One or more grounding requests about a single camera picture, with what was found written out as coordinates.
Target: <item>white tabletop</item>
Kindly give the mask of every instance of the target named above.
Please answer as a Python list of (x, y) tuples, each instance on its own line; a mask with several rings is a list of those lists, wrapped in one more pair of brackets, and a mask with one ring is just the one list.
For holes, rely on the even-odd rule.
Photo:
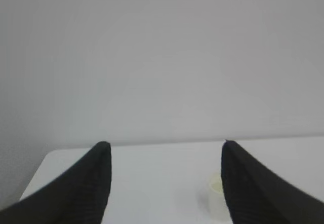
[[(324, 137), (238, 141), (275, 173), (324, 201)], [(220, 171), (223, 142), (112, 148), (112, 186), (103, 224), (231, 223), (212, 220), (207, 182)], [(53, 180), (89, 149), (44, 158), (22, 198)]]

